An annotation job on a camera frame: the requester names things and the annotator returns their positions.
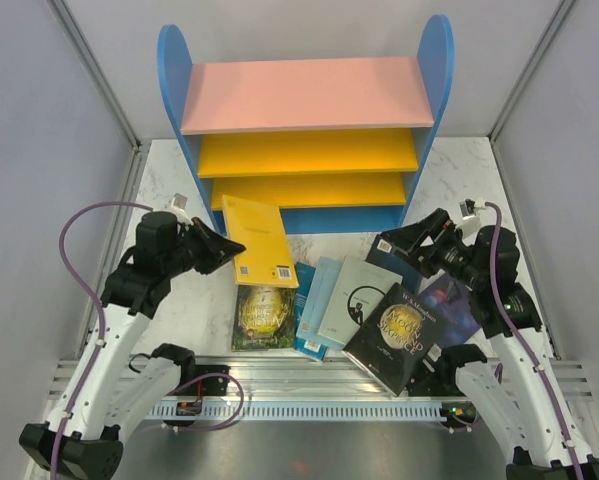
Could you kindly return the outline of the blue pink yellow bookshelf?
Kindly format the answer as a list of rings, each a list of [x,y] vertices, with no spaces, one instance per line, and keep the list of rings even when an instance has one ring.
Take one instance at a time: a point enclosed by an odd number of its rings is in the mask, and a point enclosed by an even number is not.
[[[277,206],[291,234],[401,226],[454,70],[443,14],[412,56],[196,63],[173,24],[157,44],[165,112],[219,232],[225,196]]]

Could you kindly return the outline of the green Alice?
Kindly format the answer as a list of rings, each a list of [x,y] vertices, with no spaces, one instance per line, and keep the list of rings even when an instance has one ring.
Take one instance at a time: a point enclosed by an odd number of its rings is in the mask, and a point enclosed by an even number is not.
[[[289,349],[295,338],[295,290],[239,285],[231,350]]]

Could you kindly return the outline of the black Moon and Sixpence book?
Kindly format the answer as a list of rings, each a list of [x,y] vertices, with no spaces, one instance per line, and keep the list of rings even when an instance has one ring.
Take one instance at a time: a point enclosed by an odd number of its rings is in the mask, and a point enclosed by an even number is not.
[[[342,353],[383,389],[399,396],[447,326],[442,314],[395,283]]]

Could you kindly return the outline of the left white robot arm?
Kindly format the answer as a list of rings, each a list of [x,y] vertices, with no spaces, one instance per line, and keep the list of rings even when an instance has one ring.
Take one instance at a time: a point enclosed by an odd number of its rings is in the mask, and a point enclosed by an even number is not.
[[[232,378],[225,371],[200,374],[191,350],[163,343],[126,387],[117,387],[173,279],[189,271],[211,274],[245,250],[197,217],[142,216],[134,245],[96,298],[98,323],[60,399],[43,422],[20,434],[20,446],[50,478],[112,478],[126,442],[163,397],[188,394],[211,377]]]

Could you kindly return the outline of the pale grey Gatsby book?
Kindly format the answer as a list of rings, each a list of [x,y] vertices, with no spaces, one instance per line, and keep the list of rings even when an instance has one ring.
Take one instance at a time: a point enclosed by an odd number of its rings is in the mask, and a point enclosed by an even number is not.
[[[317,335],[341,350],[402,276],[359,258],[346,256]]]

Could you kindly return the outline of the bright blue book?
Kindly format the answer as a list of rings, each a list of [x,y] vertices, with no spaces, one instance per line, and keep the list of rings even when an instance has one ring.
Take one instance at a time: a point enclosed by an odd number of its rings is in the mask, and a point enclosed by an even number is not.
[[[308,264],[297,262],[295,264],[299,287],[295,294],[295,339],[293,349],[296,353],[310,360],[322,362],[327,348],[315,341],[306,340],[299,333],[310,332],[311,311],[306,310],[308,296],[315,276],[316,268]]]

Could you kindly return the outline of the dark purple blue book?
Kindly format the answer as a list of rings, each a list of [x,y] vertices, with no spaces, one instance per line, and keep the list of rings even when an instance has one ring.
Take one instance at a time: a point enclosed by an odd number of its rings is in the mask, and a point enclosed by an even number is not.
[[[444,348],[466,343],[480,329],[470,311],[469,290],[448,274],[430,283],[419,297],[447,321],[443,334],[426,355],[429,362],[436,362]]]

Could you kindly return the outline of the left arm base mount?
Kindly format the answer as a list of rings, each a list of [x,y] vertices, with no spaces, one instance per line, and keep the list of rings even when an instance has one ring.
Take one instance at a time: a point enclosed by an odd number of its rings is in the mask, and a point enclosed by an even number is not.
[[[183,386],[199,376],[205,375],[205,378],[178,391],[178,395],[192,397],[192,400],[177,403],[177,416],[196,416],[201,413],[203,400],[206,397],[222,396],[226,393],[229,380],[218,376],[218,373],[229,374],[230,367],[227,365],[198,365],[193,373],[185,373],[181,376],[179,386]]]

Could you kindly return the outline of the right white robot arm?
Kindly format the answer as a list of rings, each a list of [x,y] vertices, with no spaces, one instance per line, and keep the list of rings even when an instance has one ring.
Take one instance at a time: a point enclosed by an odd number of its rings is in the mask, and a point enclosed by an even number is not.
[[[475,407],[506,458],[509,479],[599,479],[599,458],[580,432],[559,388],[550,344],[535,303],[518,282],[516,235],[497,220],[473,245],[447,211],[384,231],[381,239],[424,277],[444,272],[469,291],[473,318],[497,353],[512,391],[490,373],[476,345],[443,349],[437,385],[461,392]]]

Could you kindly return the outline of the light blue book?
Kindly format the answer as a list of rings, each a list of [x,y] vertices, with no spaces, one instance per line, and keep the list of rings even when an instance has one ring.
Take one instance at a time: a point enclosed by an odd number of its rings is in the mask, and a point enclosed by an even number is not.
[[[306,310],[311,311],[310,332],[299,333],[300,337],[318,342],[328,348],[341,348],[334,340],[329,340],[318,333],[341,269],[341,261],[326,257],[319,258],[306,304]]]

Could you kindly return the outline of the aluminium rail frame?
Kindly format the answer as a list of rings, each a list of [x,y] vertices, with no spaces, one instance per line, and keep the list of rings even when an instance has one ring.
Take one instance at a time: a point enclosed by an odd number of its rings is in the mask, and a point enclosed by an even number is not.
[[[247,399],[299,401],[396,400],[345,357],[312,361],[305,356],[200,356],[201,365],[226,365]],[[67,386],[76,360],[60,360],[49,391],[56,400]],[[553,371],[568,401],[592,401],[583,367],[576,361],[553,360]]]

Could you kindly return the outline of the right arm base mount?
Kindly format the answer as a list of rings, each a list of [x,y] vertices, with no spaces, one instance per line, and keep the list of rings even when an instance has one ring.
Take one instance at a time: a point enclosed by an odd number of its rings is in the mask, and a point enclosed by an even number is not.
[[[443,383],[433,365],[427,360],[422,360],[416,365],[405,389],[408,396],[414,398],[447,400],[464,397],[453,384]],[[445,430],[449,434],[471,433],[478,423],[477,411],[469,402],[446,403],[441,409],[441,414],[445,420],[432,424],[432,427]]]

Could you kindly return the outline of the navy blue book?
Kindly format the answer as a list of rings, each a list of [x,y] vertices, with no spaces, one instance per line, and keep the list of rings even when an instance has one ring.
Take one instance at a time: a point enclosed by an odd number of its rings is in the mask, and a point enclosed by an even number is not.
[[[411,293],[416,294],[419,291],[422,279],[420,273],[398,257],[395,247],[379,235],[375,237],[365,261],[400,275],[402,286]]]

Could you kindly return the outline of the yellow book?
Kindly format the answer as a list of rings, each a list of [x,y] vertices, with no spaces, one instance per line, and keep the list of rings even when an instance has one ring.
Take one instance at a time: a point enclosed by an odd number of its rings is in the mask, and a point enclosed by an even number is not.
[[[224,195],[222,212],[228,238],[245,247],[233,260],[236,284],[297,289],[299,281],[280,209]]]

